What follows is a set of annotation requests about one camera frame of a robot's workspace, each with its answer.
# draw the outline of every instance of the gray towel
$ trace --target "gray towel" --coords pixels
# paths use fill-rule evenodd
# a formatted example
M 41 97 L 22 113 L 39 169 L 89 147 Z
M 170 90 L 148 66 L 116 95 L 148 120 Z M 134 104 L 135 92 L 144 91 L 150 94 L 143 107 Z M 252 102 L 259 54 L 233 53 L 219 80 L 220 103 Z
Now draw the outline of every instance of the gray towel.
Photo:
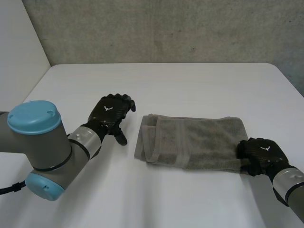
M 185 169 L 241 172 L 248 160 L 236 158 L 247 140 L 239 118 L 199 119 L 148 115 L 142 118 L 135 158 Z

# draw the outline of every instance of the gray robot arm segment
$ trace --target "gray robot arm segment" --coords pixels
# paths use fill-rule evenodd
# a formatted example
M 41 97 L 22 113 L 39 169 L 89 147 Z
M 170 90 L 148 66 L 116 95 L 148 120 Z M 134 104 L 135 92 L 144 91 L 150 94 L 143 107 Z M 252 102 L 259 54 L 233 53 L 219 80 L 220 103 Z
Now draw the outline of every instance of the gray robot arm segment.
M 304 222 L 304 173 L 297 168 L 283 169 L 274 177 L 273 187 Z

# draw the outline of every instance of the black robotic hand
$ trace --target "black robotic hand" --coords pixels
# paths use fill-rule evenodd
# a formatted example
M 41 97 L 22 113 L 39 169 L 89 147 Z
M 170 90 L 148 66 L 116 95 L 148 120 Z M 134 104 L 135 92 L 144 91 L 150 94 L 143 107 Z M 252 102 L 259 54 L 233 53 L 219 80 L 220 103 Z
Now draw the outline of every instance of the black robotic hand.
M 274 166 L 289 166 L 289 162 L 281 148 L 272 140 L 250 138 L 237 145 L 237 157 L 248 158 L 250 165 L 243 167 L 251 176 L 265 174 Z
M 97 103 L 88 118 L 88 125 L 93 125 L 93 128 L 100 137 L 103 134 L 114 135 L 117 142 L 125 146 L 128 141 L 119 124 L 126 117 L 130 109 L 133 112 L 136 110 L 135 102 L 131 97 L 126 94 L 109 94 L 102 97 Z

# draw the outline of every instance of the black cable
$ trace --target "black cable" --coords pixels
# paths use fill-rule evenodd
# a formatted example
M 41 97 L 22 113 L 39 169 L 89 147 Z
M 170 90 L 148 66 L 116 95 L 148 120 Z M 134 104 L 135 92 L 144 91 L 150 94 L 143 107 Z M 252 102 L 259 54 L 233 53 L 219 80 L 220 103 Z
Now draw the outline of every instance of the black cable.
M 18 182 L 16 184 L 13 184 L 11 187 L 0 189 L 0 195 L 6 194 L 6 193 L 9 193 L 12 191 L 13 192 L 20 191 L 23 187 L 25 187 L 25 180 L 21 183 Z

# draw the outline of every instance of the white wall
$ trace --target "white wall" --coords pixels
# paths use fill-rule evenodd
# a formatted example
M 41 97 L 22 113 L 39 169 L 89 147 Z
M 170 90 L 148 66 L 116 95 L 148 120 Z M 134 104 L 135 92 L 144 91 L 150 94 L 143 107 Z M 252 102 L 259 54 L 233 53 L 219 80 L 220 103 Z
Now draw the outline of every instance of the white wall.
M 0 0 L 0 111 L 22 103 L 50 68 L 21 0 Z

